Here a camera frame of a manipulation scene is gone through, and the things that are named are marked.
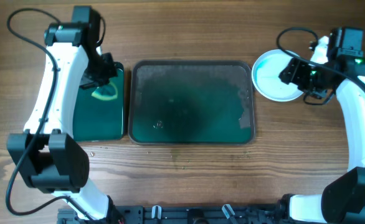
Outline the green yellow sponge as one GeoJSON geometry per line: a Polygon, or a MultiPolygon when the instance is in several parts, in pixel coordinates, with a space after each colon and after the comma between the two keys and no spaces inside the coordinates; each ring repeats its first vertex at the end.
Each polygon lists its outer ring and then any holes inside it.
{"type": "Polygon", "coordinates": [[[92,92],[91,97],[101,101],[112,101],[118,98],[118,88],[113,82],[99,86],[92,92]]]}

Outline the white plate stained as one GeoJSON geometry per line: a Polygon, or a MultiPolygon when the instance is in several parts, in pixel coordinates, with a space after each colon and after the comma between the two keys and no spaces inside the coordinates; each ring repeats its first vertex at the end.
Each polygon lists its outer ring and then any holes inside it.
{"type": "Polygon", "coordinates": [[[255,61],[252,83],[261,95],[272,101],[287,102],[303,94],[295,84],[285,84],[279,78],[291,59],[291,56],[275,49],[265,52],[255,61]]]}

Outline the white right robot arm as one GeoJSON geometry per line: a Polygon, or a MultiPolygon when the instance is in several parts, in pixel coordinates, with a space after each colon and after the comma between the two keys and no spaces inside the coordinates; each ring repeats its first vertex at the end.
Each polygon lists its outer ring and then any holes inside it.
{"type": "Polygon", "coordinates": [[[340,56],[324,65],[290,60],[279,78],[308,95],[333,90],[349,146],[348,171],[320,195],[292,195],[289,219],[303,223],[365,223],[365,58],[340,56]]]}

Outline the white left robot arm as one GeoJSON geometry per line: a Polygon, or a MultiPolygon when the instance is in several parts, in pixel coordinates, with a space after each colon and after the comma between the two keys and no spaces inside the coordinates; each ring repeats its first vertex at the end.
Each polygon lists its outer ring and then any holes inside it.
{"type": "Polygon", "coordinates": [[[73,116],[79,90],[111,85],[119,68],[110,54],[99,54],[96,22],[52,23],[41,46],[17,32],[13,35],[47,55],[47,66],[34,110],[22,134],[7,142],[16,167],[6,190],[6,207],[13,215],[30,215],[54,201],[26,212],[11,205],[12,187],[21,175],[30,188],[65,200],[82,220],[108,222],[113,204],[88,178],[89,160],[73,139],[73,116]]]}

